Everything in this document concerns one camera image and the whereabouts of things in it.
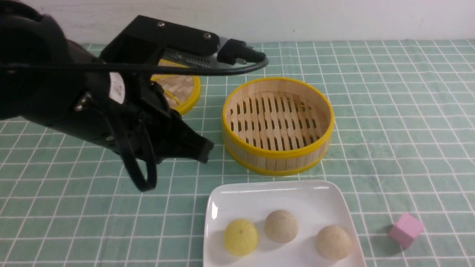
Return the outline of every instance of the grid pattern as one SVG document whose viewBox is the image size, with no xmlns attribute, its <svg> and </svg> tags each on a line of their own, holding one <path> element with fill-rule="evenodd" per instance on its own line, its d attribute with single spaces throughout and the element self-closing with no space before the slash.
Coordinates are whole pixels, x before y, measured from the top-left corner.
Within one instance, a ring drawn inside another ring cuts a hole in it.
<svg viewBox="0 0 475 267">
<path fill-rule="evenodd" d="M 209 193 L 235 182 L 325 179 L 344 193 L 367 265 L 475 266 L 475 41 L 255 44 L 270 58 L 245 76 L 204 77 L 186 122 L 216 143 L 208 164 L 169 160 L 139 194 L 119 158 L 22 118 L 0 122 L 0 264 L 202 266 Z M 103 46 L 86 46 L 98 54 Z M 286 76 L 331 101 L 336 127 L 315 168 L 273 178 L 225 152 L 221 108 L 251 79 Z M 425 224 L 401 251 L 386 233 L 403 212 Z"/>
</svg>

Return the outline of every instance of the yellow rim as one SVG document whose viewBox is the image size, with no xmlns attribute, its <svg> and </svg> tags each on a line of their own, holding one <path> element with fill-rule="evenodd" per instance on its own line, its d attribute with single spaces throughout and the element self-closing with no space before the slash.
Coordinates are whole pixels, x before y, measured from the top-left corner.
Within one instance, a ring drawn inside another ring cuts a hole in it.
<svg viewBox="0 0 475 267">
<path fill-rule="evenodd" d="M 269 171 L 269 170 L 256 168 L 255 166 L 252 166 L 249 163 L 244 162 L 240 158 L 238 158 L 230 149 L 228 149 L 228 146 L 226 145 L 226 142 L 224 142 L 224 147 L 226 147 L 226 151 L 229 153 L 229 155 L 231 155 L 231 157 L 237 163 L 239 163 L 240 165 L 242 165 L 246 169 L 249 169 L 253 172 L 256 172 L 256 173 L 259 173 L 259 174 L 262 174 L 262 175 L 268 175 L 268 176 L 289 176 L 289 175 L 294 175 L 294 174 L 298 174 L 298 173 L 307 171 L 307 170 L 311 169 L 312 167 L 314 167 L 315 165 L 317 165 L 322 160 L 322 158 L 325 156 L 325 154 L 326 154 L 326 152 L 327 152 L 327 150 L 330 146 L 327 146 L 325 148 L 322 155 L 320 155 L 320 157 L 318 157 L 318 159 L 316 161 L 314 161 L 314 162 L 310 163 L 309 165 L 304 166 L 302 168 L 298 168 L 298 169 L 294 169 L 294 170 L 288 170 L 288 171 Z"/>
<path fill-rule="evenodd" d="M 176 65 L 177 67 L 187 67 L 184 65 L 180 65 L 168 60 L 161 60 L 168 64 Z M 159 82 L 160 80 L 164 79 L 167 75 L 154 75 L 152 76 L 151 80 L 154 82 Z M 171 99 L 178 103 L 178 107 L 174 108 L 174 110 L 178 111 L 181 115 L 185 115 L 190 109 L 192 109 L 200 98 L 200 91 L 201 91 L 201 81 L 198 76 L 193 76 L 193 90 L 190 96 L 183 102 L 180 103 L 177 99 L 171 95 L 169 92 L 165 92 Z"/>
<path fill-rule="evenodd" d="M 305 87 L 313 90 L 316 94 L 318 94 L 321 98 L 324 99 L 326 105 L 328 106 L 328 108 L 330 109 L 330 124 L 328 126 L 328 129 L 327 131 L 320 137 L 320 139 L 318 139 L 316 142 L 306 146 L 306 147 L 302 147 L 302 148 L 298 148 L 298 149 L 294 149 L 294 150 L 290 150 L 290 151 L 271 151 L 271 150 L 266 150 L 266 149 L 262 149 L 262 148 L 258 148 L 258 147 L 255 147 L 253 145 L 250 145 L 244 141 L 242 141 L 237 135 L 235 135 L 232 131 L 231 131 L 231 128 L 229 127 L 229 125 L 226 123 L 226 106 L 228 105 L 229 103 L 229 100 L 232 98 L 232 96 L 234 94 L 236 94 L 239 90 L 241 90 L 243 87 L 249 85 L 249 84 L 252 84 L 252 83 L 257 83 L 257 82 L 262 82 L 262 81 L 268 81 L 268 80 L 286 80 L 286 81 L 290 81 L 290 82 L 295 82 L 295 83 L 298 83 L 298 84 L 301 84 L 301 85 L 304 85 Z M 334 124 L 335 124 L 335 121 L 334 121 L 334 113 L 333 113 L 333 109 L 332 109 L 332 106 L 330 105 L 330 102 L 328 101 L 328 99 L 320 92 L 318 91 L 317 89 L 315 89 L 313 86 L 309 85 L 309 84 L 306 84 L 304 82 L 301 82 L 299 80 L 295 80 L 295 79 L 291 79 L 291 78 L 284 78 L 284 77 L 269 77 L 269 78 L 261 78 L 261 79 L 256 79 L 256 80 L 253 80 L 253 81 L 250 81 L 250 82 L 247 82 L 241 86 L 239 86 L 238 88 L 236 88 L 226 99 L 226 101 L 224 102 L 224 105 L 223 105 L 223 112 L 222 112 L 222 115 L 221 115 L 221 120 L 222 120 L 222 123 L 223 123 L 223 127 L 224 127 L 224 130 L 227 132 L 227 134 L 229 135 L 229 137 L 231 138 L 231 140 L 233 141 L 233 143 L 237 144 L 238 146 L 240 146 L 242 149 L 246 150 L 246 151 L 249 151 L 250 153 L 253 153 L 257 156 L 261 156 L 261 157 L 272 157 L 272 158 L 288 158 L 288 157 L 299 157 L 299 156 L 303 156 L 303 155 L 306 155 L 314 150 L 316 150 L 317 148 L 319 148 L 324 142 L 326 142 L 326 140 L 328 138 L 330 138 L 331 134 L 332 134 L 332 131 L 333 131 L 333 127 L 334 127 Z"/>
</svg>

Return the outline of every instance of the yellow bun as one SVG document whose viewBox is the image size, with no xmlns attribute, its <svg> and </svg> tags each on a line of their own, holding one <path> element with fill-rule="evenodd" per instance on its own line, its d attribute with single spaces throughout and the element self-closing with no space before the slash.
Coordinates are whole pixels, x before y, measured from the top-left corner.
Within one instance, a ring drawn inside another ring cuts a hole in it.
<svg viewBox="0 0 475 267">
<path fill-rule="evenodd" d="M 298 222 L 295 216 L 286 210 L 271 212 L 264 223 L 267 236 L 277 243 L 288 243 L 297 236 Z"/>
<path fill-rule="evenodd" d="M 317 234 L 317 250 L 326 259 L 341 260 L 351 253 L 352 240 L 343 228 L 326 226 Z"/>
<path fill-rule="evenodd" d="M 258 241 L 256 227 L 246 219 L 234 220 L 224 230 L 224 248 L 237 257 L 243 257 L 253 252 Z"/>
</svg>

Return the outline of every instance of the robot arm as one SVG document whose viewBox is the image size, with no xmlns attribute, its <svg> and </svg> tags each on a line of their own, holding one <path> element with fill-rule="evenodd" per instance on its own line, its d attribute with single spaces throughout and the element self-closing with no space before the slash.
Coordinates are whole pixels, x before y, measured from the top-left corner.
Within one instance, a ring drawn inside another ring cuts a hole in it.
<svg viewBox="0 0 475 267">
<path fill-rule="evenodd" d="M 164 159 L 206 163 L 214 145 L 170 109 L 151 76 L 236 75 L 268 63 L 245 42 L 144 16 L 97 58 L 19 0 L 0 0 L 0 37 L 0 119 L 22 116 L 116 152 L 140 191 L 156 187 Z M 159 67 L 162 58 L 190 68 Z"/>
</svg>

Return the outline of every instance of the beige ball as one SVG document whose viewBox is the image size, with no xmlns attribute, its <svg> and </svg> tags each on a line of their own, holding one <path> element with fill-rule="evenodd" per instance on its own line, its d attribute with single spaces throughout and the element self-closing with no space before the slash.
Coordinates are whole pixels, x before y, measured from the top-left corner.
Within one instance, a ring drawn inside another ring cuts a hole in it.
<svg viewBox="0 0 475 267">
<path fill-rule="evenodd" d="M 264 230 L 272 241 L 288 243 L 297 236 L 298 221 L 292 213 L 286 210 L 276 210 L 267 216 Z"/>
<path fill-rule="evenodd" d="M 326 226 L 317 234 L 317 250 L 329 260 L 341 260 L 352 251 L 352 240 L 348 233 L 337 225 Z"/>
</svg>

